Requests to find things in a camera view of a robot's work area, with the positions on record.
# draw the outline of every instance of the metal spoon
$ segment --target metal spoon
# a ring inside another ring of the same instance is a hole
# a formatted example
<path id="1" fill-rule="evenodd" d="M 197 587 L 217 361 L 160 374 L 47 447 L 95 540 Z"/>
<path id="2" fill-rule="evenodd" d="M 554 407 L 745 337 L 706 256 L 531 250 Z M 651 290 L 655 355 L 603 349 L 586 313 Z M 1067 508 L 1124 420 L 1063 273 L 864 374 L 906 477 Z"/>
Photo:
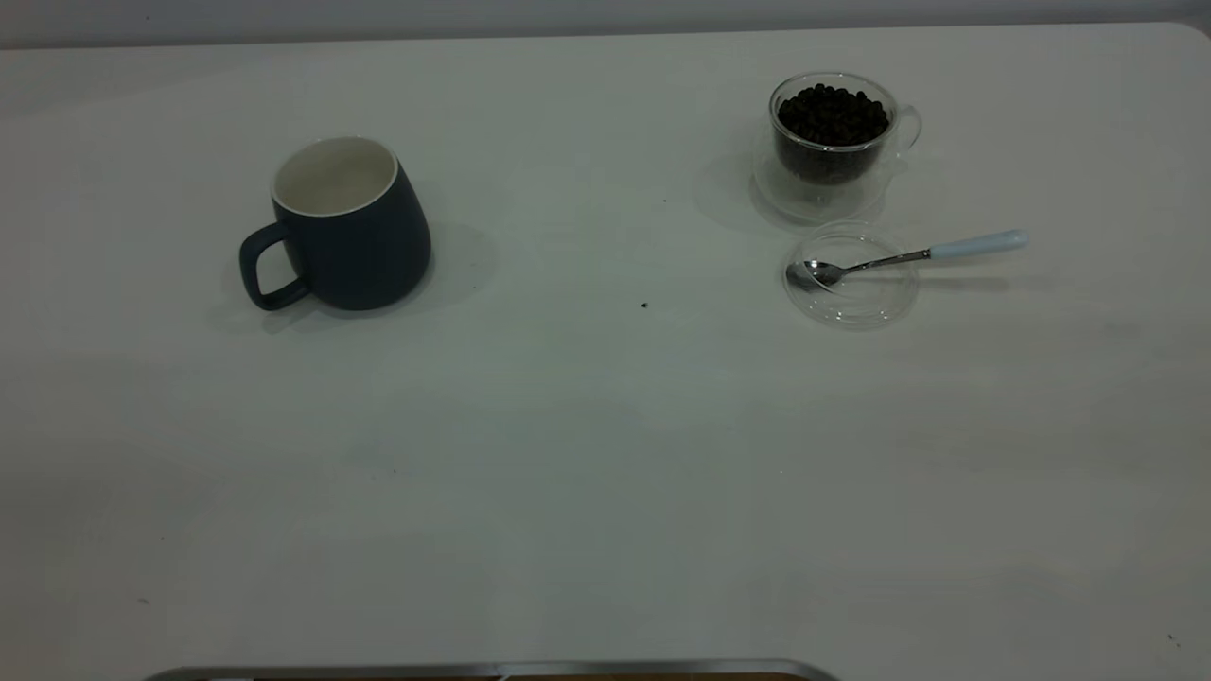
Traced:
<path id="1" fill-rule="evenodd" d="M 912 253 L 880 258 L 878 261 L 861 263 L 851 268 L 840 268 L 820 261 L 804 261 L 802 263 L 791 263 L 786 265 L 786 277 L 799 288 L 810 290 L 817 288 L 821 285 L 832 286 L 844 279 L 845 275 L 861 271 L 863 269 L 911 263 L 913 261 L 937 261 L 942 258 L 963 258 L 966 256 L 999 253 L 1000 251 L 1021 248 L 1022 246 L 1026 246 L 1029 240 L 1029 236 L 1027 236 L 1027 234 L 1021 229 L 1011 229 L 1009 231 L 988 234 L 987 236 L 976 236 L 974 239 L 964 239 L 962 241 L 951 241 L 949 244 L 939 244 L 937 246 L 931 246 L 924 251 L 913 251 Z"/>

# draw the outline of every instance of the mug handle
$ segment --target mug handle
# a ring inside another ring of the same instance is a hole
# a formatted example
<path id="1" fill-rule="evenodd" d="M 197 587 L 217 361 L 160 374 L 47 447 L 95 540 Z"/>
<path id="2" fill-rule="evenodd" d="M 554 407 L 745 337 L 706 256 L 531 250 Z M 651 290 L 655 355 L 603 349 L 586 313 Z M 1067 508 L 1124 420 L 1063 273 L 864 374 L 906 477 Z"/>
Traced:
<path id="1" fill-rule="evenodd" d="M 911 127 L 912 132 L 900 137 L 900 151 L 907 151 L 912 149 L 912 145 L 917 143 L 917 138 L 920 137 L 920 113 L 917 111 L 917 107 L 905 107 L 900 109 L 900 118 Z"/>
<path id="2" fill-rule="evenodd" d="M 263 227 L 253 231 L 240 246 L 240 274 L 243 276 L 243 288 L 248 292 L 252 302 L 263 310 L 280 310 L 291 303 L 299 302 L 299 299 L 310 293 L 302 279 L 295 279 L 272 293 L 260 292 L 260 281 L 257 279 L 257 261 L 260 259 L 260 254 L 265 252 L 265 248 L 277 244 L 282 239 L 286 239 L 286 228 L 281 223 L 275 222 L 269 227 Z"/>

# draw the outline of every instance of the white table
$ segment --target white table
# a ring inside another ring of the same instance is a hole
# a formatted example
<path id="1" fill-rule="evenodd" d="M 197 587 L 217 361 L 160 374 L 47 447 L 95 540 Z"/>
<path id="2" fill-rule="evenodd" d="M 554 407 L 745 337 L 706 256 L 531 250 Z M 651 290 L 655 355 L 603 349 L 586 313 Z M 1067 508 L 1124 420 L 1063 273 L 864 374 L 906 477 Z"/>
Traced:
<path id="1" fill-rule="evenodd" d="M 819 68 L 924 116 L 888 229 L 1029 250 L 924 269 L 879 332 L 802 316 L 747 148 Z M 7 52 L 0 93 L 5 677 L 1211 670 L 1192 29 Z M 378 314 L 264 314 L 236 248 L 342 133 L 397 150 L 436 267 Z"/>

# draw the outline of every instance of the double-walled glass cup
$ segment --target double-walled glass cup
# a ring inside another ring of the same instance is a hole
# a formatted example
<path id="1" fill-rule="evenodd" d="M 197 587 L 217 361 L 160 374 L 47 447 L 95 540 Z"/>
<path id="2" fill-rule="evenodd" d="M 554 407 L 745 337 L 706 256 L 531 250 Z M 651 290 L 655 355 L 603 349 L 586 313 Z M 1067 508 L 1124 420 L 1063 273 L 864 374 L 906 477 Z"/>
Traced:
<path id="1" fill-rule="evenodd" d="M 867 98 L 883 104 L 883 110 L 888 114 L 888 128 L 874 139 L 848 147 L 817 144 L 794 135 L 779 120 L 779 109 L 784 102 L 816 85 L 844 87 L 851 93 L 865 92 Z M 799 181 L 816 187 L 846 184 L 871 173 L 884 160 L 912 147 L 920 136 L 922 127 L 917 109 L 902 107 L 879 84 L 836 71 L 799 74 L 779 85 L 769 98 L 769 121 L 774 149 L 782 167 Z M 889 148 L 894 150 L 886 154 Z"/>

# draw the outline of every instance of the glass saucer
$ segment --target glass saucer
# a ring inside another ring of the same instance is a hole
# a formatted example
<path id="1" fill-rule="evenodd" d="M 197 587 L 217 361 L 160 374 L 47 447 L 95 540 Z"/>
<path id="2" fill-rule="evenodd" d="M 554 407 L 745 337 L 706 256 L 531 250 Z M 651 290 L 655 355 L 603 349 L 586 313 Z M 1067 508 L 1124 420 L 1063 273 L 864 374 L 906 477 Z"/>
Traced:
<path id="1" fill-rule="evenodd" d="M 786 276 L 791 263 L 821 261 L 846 268 L 907 251 L 862 221 L 828 223 L 800 241 L 782 261 L 779 276 L 791 302 L 809 317 L 836 328 L 868 331 L 905 316 L 917 301 L 912 263 L 856 271 L 832 286 L 803 288 Z"/>

